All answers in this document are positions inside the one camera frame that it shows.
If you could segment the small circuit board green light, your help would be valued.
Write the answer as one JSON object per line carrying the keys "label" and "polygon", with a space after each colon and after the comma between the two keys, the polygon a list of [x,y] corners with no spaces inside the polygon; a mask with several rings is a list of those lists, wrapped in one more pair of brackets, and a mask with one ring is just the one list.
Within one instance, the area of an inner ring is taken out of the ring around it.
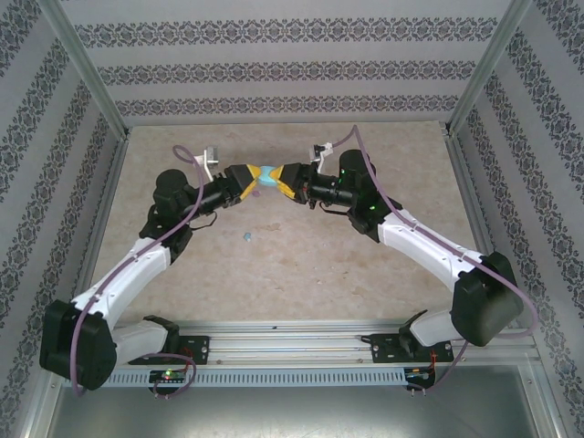
{"label": "small circuit board green light", "polygon": [[149,383],[183,384],[186,380],[184,370],[152,370],[149,376]]}

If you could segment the grey metal shelf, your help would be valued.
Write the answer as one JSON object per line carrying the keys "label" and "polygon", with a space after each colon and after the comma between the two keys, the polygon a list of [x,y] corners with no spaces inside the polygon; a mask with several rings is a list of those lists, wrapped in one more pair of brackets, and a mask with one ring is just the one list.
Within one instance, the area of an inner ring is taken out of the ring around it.
{"label": "grey metal shelf", "polygon": [[423,396],[392,387],[198,388],[170,401],[144,389],[77,398],[51,388],[22,438],[568,438],[514,380]]}

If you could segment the aluminium side rail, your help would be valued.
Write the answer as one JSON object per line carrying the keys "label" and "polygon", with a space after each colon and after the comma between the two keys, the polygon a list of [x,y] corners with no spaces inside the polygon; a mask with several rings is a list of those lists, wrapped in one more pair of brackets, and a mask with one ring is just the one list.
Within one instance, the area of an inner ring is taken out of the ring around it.
{"label": "aluminium side rail", "polygon": [[107,227],[111,206],[115,196],[117,184],[120,178],[123,161],[129,145],[130,135],[120,140],[115,153],[112,155],[106,179],[104,181],[95,216],[92,220],[89,240],[83,252],[78,277],[70,296],[75,297],[90,287],[95,266],[99,257],[99,250]]}
{"label": "aluminium side rail", "polygon": [[454,170],[464,209],[470,224],[476,249],[482,254],[491,254],[494,251],[492,239],[487,230],[487,224],[483,217],[479,199],[475,192],[471,174],[468,171],[460,145],[456,138],[450,135],[444,136],[446,149]]}

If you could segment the aluminium frame post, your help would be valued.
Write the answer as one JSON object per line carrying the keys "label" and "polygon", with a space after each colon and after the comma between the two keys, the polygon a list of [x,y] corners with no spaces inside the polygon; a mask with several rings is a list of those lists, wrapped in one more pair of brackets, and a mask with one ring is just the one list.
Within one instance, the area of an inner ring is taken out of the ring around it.
{"label": "aluminium frame post", "polygon": [[68,52],[68,56],[80,77],[86,83],[109,127],[118,139],[126,139],[130,130],[124,123],[120,111],[109,94],[88,51],[85,49],[77,30],[70,22],[63,6],[60,4],[60,0],[36,1],[48,23],[55,31],[62,46]]}
{"label": "aluminium frame post", "polygon": [[450,137],[453,137],[462,128],[469,112],[481,94],[483,86],[491,77],[499,59],[505,52],[507,44],[532,3],[533,0],[510,0],[508,8],[497,25],[484,54],[458,99],[451,118],[445,124],[446,132]]}

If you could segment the aluminium mounting rail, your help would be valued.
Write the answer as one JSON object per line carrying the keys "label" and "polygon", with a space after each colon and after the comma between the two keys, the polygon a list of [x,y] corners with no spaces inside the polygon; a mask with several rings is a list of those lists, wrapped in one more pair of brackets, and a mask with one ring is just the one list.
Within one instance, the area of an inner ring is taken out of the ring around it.
{"label": "aluminium mounting rail", "polygon": [[[206,366],[225,367],[358,367],[370,365],[428,368],[450,363],[374,363],[370,346],[360,340],[370,334],[398,334],[400,321],[296,320],[296,321],[180,321],[180,336],[206,336],[210,350]],[[446,340],[454,356],[463,342]]]}

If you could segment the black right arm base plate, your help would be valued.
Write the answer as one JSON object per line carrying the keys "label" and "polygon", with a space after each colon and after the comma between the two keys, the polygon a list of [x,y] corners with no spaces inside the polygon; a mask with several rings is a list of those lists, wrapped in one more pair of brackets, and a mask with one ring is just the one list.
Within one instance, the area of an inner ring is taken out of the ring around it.
{"label": "black right arm base plate", "polygon": [[408,334],[370,334],[360,340],[370,346],[374,363],[450,363],[454,361],[452,345],[445,341],[423,346]]}

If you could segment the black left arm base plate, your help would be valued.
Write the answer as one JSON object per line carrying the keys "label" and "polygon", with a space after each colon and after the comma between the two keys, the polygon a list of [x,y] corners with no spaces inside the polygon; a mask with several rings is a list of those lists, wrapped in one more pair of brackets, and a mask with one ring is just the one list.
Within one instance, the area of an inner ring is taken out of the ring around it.
{"label": "black left arm base plate", "polygon": [[[175,347],[169,349],[172,354],[188,356],[196,365],[206,365],[210,350],[210,338],[206,336],[183,336],[178,338]],[[186,360],[176,358],[146,358],[141,357],[130,361],[130,365],[185,365]]]}

